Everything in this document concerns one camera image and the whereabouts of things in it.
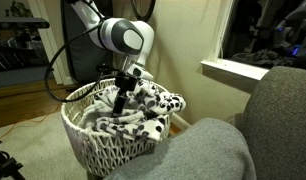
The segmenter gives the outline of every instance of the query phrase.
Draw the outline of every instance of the wicker basket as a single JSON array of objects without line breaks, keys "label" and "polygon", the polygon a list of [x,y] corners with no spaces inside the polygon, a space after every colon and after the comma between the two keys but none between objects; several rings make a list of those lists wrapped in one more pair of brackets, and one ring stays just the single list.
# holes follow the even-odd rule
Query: wicker basket
[{"label": "wicker basket", "polygon": [[[125,164],[154,146],[154,143],[149,141],[127,140],[113,137],[105,132],[88,133],[86,130],[76,126],[82,118],[84,109],[92,103],[93,94],[106,86],[113,85],[114,82],[114,79],[103,80],[94,88],[93,93],[90,93],[86,98],[74,103],[64,103],[61,108],[64,127],[78,162],[88,172],[101,177],[105,177],[117,166]],[[90,89],[93,84],[91,83],[79,88],[70,94],[67,99],[80,96]],[[161,92],[167,91],[162,86],[153,84]],[[170,119],[169,115],[165,130],[161,133],[162,140],[168,137]]]}]

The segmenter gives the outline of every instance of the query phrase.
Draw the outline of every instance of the baseboard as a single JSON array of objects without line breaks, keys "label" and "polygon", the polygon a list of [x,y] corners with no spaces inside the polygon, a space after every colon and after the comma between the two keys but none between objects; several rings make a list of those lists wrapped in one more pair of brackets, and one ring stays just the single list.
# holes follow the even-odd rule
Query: baseboard
[{"label": "baseboard", "polygon": [[179,115],[176,113],[172,114],[172,123],[176,125],[178,128],[181,130],[185,130],[191,126],[187,121],[185,121],[183,118],[181,118]]}]

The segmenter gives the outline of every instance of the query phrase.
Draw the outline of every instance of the window sill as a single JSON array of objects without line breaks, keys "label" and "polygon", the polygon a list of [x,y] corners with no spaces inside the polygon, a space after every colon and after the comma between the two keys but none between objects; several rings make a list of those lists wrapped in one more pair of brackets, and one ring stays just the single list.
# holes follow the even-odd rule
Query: window sill
[{"label": "window sill", "polygon": [[224,71],[228,71],[241,76],[245,76],[255,80],[261,80],[262,77],[269,71],[268,69],[242,64],[225,59],[217,59],[217,62],[203,60],[201,61],[201,64],[221,69]]}]

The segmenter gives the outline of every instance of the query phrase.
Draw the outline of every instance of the laundry basket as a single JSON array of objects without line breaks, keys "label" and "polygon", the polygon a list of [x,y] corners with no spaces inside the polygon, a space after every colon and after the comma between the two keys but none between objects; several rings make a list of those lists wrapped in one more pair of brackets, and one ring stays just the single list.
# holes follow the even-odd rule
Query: laundry basket
[{"label": "laundry basket", "polygon": [[[149,141],[123,139],[105,132],[89,133],[77,126],[81,121],[84,109],[91,105],[93,94],[106,86],[113,85],[114,82],[115,79],[102,80],[90,95],[77,102],[64,103],[61,108],[63,124],[78,162],[89,173],[100,177],[105,177],[116,167],[125,164],[154,146],[154,143]],[[153,82],[152,84],[156,85],[160,92],[167,91],[158,84]],[[91,83],[77,89],[67,99],[74,99],[82,95],[93,85],[94,83]],[[161,133],[161,140],[168,137],[170,116],[171,114],[168,116],[165,129]]]}]

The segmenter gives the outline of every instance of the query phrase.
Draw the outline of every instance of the white wall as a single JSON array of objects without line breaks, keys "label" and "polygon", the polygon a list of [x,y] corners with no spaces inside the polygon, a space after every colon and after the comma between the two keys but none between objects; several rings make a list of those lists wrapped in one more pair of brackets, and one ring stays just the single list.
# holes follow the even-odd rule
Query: white wall
[{"label": "white wall", "polygon": [[[23,3],[26,8],[30,8],[27,0],[15,0],[16,2]],[[5,9],[10,9],[13,0],[0,0],[0,18],[5,17]]]},{"label": "white wall", "polygon": [[[242,112],[250,95],[203,75],[217,35],[220,6],[227,0],[156,1],[149,24],[155,40],[147,69],[155,81],[182,94],[186,109],[179,115],[193,124],[200,118],[225,119]],[[114,16],[134,19],[129,1],[113,0]]]}]

